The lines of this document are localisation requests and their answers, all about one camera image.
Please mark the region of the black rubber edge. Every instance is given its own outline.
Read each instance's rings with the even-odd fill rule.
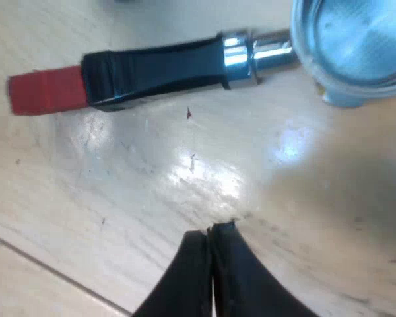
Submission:
[[[185,233],[169,268],[132,317],[210,317],[211,268],[207,236]]]
[[[233,222],[214,225],[208,236],[217,316],[317,316],[265,269]]]

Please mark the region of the stainless steel basket rim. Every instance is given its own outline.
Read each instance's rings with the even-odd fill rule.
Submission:
[[[294,51],[301,64],[311,76],[325,88],[335,92],[343,92],[359,98],[384,98],[396,95],[396,83],[388,86],[359,86],[346,83],[324,70],[311,54],[306,43],[303,29],[304,0],[295,0],[292,7],[290,35]]]

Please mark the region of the wooden table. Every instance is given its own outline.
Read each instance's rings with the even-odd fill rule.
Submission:
[[[113,114],[9,110],[10,75],[285,28],[291,4],[0,1],[0,316],[129,315],[185,231],[230,219],[320,316],[396,316],[396,99],[335,108],[297,68]]]

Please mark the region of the black object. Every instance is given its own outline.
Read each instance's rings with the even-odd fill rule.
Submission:
[[[316,317],[265,269],[233,222],[214,225],[209,240],[217,316]]]
[[[316,317],[263,266],[236,229],[185,233],[173,262],[133,317]]]
[[[81,68],[89,105],[104,111],[156,94],[219,83],[228,88],[221,35],[162,48],[91,53]]]
[[[189,231],[169,268],[132,317],[210,317],[211,254],[208,238]]]

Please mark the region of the light wooden surface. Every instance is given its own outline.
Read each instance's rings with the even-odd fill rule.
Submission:
[[[0,316],[126,316],[0,242]]]
[[[320,316],[396,316],[396,99],[334,108],[297,68],[258,87],[113,114],[10,113],[9,75],[96,50],[284,28],[291,3],[0,1],[0,238],[133,312],[185,231],[235,218],[266,267]],[[20,256],[1,255],[10,251],[0,247],[0,266]],[[43,302],[31,313],[41,316],[50,298],[38,289],[69,286],[29,274],[23,283]],[[0,311],[8,296],[35,305],[3,287],[17,276],[2,276]],[[62,307],[81,315],[88,299],[73,292]]]

